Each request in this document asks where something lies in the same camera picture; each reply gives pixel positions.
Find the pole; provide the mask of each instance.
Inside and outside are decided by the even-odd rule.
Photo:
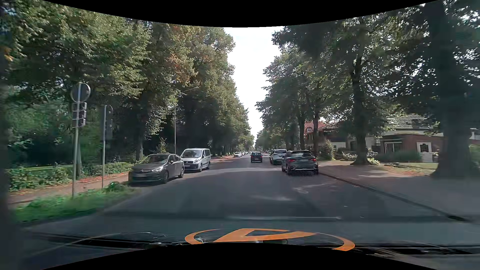
[[[174,145],[175,145],[175,155],[177,154],[177,106],[175,106],[175,109],[173,110],[173,129],[174,129]]]
[[[103,178],[105,177],[105,131],[107,130],[107,106],[103,106],[103,152],[102,152],[102,188]]]
[[[80,90],[82,89],[82,83],[78,83],[78,96],[77,96],[77,111],[80,111]],[[72,177],[72,198],[75,196],[75,181],[77,180],[77,155],[78,155],[78,118],[75,126],[75,139],[73,150],[73,177]]]

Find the round sign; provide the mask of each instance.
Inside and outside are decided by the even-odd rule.
[[[70,91],[70,97],[74,102],[85,102],[89,96],[90,86],[86,83],[78,83]]]

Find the car headlight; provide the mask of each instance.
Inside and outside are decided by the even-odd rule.
[[[163,166],[153,169],[152,172],[159,172],[161,170],[163,170]]]

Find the orange logo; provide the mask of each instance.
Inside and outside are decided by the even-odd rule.
[[[195,233],[191,233],[185,237],[185,241],[187,241],[189,244],[195,245],[195,244],[203,244],[200,241],[197,241],[195,239],[195,236],[199,233],[204,233],[204,232],[209,232],[209,231],[215,231],[218,229],[212,229],[212,230],[205,230],[205,231],[199,231]],[[312,236],[316,234],[323,234],[323,235],[328,235],[331,237],[335,237],[337,239],[340,239],[343,241],[343,245],[333,248],[336,250],[342,250],[342,251],[348,251],[351,250],[355,247],[355,244],[343,237],[340,236],[335,236],[331,234],[326,234],[326,233],[307,233],[307,232],[290,232],[290,233],[277,233],[277,234],[266,234],[266,235],[256,235],[256,236],[247,236],[247,234],[253,232],[253,231],[272,231],[272,232],[288,232],[288,230],[279,230],[279,229],[238,229],[236,231],[233,231],[231,233],[228,233],[215,241],[214,243],[222,243],[222,242],[250,242],[250,241],[262,241],[262,240],[281,240],[281,239],[291,239],[291,238],[300,238],[300,237],[306,237],[306,236]]]

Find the car wheel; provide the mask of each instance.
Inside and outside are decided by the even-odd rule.
[[[165,171],[162,176],[162,181],[164,184],[168,183],[168,178],[169,178],[168,171]]]
[[[182,167],[182,169],[180,170],[179,178],[182,178],[184,173],[185,173],[185,169]]]

